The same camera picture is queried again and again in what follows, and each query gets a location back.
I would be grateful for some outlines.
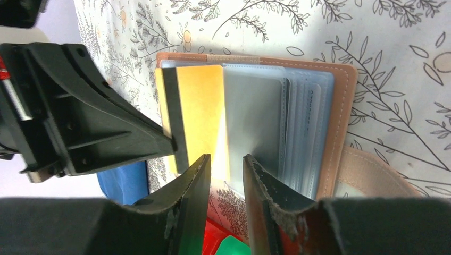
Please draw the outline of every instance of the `white wall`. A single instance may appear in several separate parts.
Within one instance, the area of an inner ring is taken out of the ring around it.
[[[46,12],[40,15],[36,27],[43,31],[52,43],[80,43],[73,1],[49,0]],[[0,38],[0,42],[9,42],[10,38],[10,36],[3,36]],[[95,174],[53,177],[44,183],[34,184],[28,181],[26,175],[19,174],[19,171],[25,167],[21,155],[16,155],[11,161],[0,159],[0,197],[103,196]]]

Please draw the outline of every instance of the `blue cloth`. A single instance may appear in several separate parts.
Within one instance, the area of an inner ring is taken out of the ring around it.
[[[149,195],[145,162],[136,162],[97,173],[105,196],[122,205],[131,205]]]

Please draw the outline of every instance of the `floral tablecloth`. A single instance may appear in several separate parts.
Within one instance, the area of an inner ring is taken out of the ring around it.
[[[161,123],[157,52],[340,62],[360,74],[346,145],[451,198],[451,3],[445,0],[77,0],[80,33],[108,83]],[[174,176],[149,161],[150,190]],[[224,182],[209,215],[246,237],[244,201]],[[346,196],[346,192],[336,194]]]

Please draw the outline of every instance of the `wallet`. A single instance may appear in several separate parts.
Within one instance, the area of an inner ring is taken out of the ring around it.
[[[344,150],[357,83],[351,65],[158,53],[157,67],[163,130],[178,146],[173,172],[211,153],[212,177],[241,193],[242,158],[252,154],[288,186],[319,199],[333,194],[338,178],[369,182],[352,176],[358,164],[382,169],[371,155]]]

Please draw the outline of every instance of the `red object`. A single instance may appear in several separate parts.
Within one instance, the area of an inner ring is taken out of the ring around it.
[[[216,251],[221,245],[222,240],[224,240],[229,235],[242,241],[241,238],[237,237],[234,233],[225,229],[223,226],[214,222],[210,218],[207,218],[207,222],[205,225],[204,247],[202,248],[202,255],[215,255]]]
[[[0,80],[6,80],[6,79],[10,79],[11,76],[8,73],[8,71],[6,70],[6,65],[3,62],[2,57],[0,57]]]

